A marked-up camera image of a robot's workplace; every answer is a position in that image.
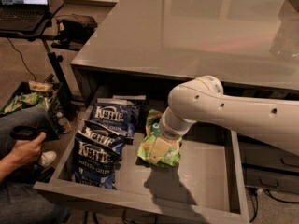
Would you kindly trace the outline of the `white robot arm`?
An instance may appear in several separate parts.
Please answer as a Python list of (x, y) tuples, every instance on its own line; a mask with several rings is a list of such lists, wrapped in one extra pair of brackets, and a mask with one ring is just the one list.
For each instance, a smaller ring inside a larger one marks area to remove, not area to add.
[(164, 138), (178, 140), (197, 122), (219, 125), (299, 155), (298, 101), (229, 96), (217, 78), (198, 77), (169, 92), (159, 130)]

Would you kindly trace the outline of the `person's hand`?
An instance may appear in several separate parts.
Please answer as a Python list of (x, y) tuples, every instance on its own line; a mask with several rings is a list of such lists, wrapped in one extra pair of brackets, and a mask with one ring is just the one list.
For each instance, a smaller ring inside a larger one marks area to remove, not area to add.
[(18, 140), (9, 153), (9, 164), (17, 168), (37, 161), (45, 138), (46, 134), (41, 132), (34, 140)]

